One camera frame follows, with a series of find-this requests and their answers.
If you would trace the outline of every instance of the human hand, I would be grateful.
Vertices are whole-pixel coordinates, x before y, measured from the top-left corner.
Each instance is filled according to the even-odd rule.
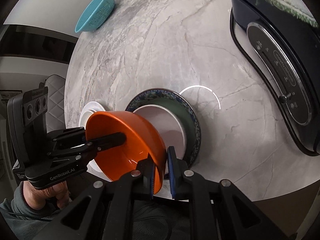
[[[43,190],[37,190],[29,181],[24,181],[23,196],[28,206],[35,210],[42,209],[45,200],[51,197],[57,198],[57,206],[60,209],[69,204],[69,191],[65,181]]]

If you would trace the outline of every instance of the turquoise plastic basket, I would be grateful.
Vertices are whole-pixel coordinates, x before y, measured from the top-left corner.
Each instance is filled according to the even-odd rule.
[[[89,32],[99,28],[111,14],[115,0],[93,0],[80,16],[75,32]]]

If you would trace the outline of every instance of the gray chair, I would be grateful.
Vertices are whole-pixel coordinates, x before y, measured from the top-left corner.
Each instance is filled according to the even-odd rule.
[[[45,81],[44,85],[48,87],[48,112],[45,116],[47,132],[66,128],[64,120],[65,84],[66,80],[58,75],[51,75]]]

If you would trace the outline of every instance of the marble tabletop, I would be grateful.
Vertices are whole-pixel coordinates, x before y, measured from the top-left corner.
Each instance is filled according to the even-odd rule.
[[[320,157],[297,149],[264,83],[234,45],[230,9],[231,0],[120,0],[102,27],[76,44],[65,86],[67,128],[78,126],[89,101],[124,110],[143,90],[191,87],[182,96],[202,129],[192,170],[230,179],[252,201],[319,180]],[[245,32],[236,27],[236,35],[263,67]],[[168,181],[157,195],[171,197]]]

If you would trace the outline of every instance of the orange bowl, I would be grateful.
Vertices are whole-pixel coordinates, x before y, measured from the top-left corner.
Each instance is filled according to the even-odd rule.
[[[116,132],[124,133],[126,142],[99,152],[94,160],[103,173],[114,181],[135,170],[138,161],[146,159],[150,154],[156,164],[156,194],[162,187],[167,159],[165,145],[158,131],[146,119],[131,112],[96,112],[87,121],[85,137],[88,141]]]

